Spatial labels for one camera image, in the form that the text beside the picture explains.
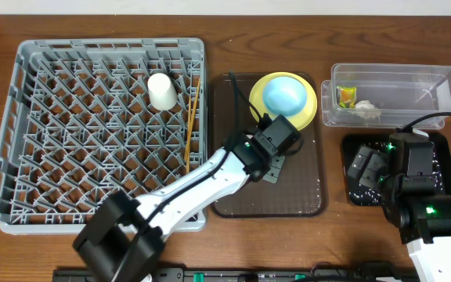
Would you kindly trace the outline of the white tissue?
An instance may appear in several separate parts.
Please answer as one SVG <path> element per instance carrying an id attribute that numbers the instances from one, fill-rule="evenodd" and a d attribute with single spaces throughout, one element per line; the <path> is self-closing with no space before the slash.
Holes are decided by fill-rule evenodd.
<path id="1" fill-rule="evenodd" d="M 354 114 L 363 119 L 375 119 L 381 115 L 381 110 L 375 107 L 369 100 L 359 101 L 355 105 Z"/>

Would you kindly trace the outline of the yellow green snack wrapper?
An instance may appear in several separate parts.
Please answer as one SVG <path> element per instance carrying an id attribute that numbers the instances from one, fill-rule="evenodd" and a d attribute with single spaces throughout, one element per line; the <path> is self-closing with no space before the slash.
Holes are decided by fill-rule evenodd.
<path id="1" fill-rule="evenodd" d="M 356 87 L 337 86 L 338 105 L 342 108 L 354 108 L 357 100 Z"/>

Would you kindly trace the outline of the white cup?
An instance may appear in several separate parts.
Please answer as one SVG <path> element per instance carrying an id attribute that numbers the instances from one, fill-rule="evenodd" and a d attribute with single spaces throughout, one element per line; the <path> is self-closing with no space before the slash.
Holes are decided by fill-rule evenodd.
<path id="1" fill-rule="evenodd" d="M 177 92 L 171 79 L 163 73 L 156 73 L 147 82 L 150 103 L 156 110 L 170 110 L 177 103 Z"/>

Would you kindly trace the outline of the grey dishwasher rack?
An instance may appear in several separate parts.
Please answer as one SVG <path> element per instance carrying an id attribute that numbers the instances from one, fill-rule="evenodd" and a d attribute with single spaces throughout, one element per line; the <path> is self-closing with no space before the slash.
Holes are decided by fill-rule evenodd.
<path id="1" fill-rule="evenodd" d="M 150 103 L 166 74 L 170 110 Z M 111 194 L 137 197 L 186 174 L 189 95 L 200 79 L 189 170 L 207 160 L 207 71 L 199 38 L 27 40 L 0 127 L 0 230 L 75 234 Z"/>

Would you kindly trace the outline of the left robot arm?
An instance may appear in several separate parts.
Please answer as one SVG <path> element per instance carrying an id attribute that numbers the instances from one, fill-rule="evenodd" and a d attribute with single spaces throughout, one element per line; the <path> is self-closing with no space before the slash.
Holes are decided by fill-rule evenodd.
<path id="1" fill-rule="evenodd" d="M 98 281 L 150 276 L 176 228 L 214 201 L 261 180 L 272 159 L 301 133 L 287 118 L 264 116 L 251 132 L 233 131 L 224 146 L 189 174 L 151 193 L 109 196 L 75 238 L 74 250 Z"/>

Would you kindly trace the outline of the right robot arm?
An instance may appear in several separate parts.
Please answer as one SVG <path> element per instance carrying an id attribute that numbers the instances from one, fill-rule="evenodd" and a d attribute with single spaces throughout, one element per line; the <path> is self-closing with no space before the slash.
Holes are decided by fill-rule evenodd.
<path id="1" fill-rule="evenodd" d="M 451 281 L 451 155 L 426 132 L 348 135 L 342 157 L 350 201 L 379 206 L 399 231 L 419 280 Z"/>

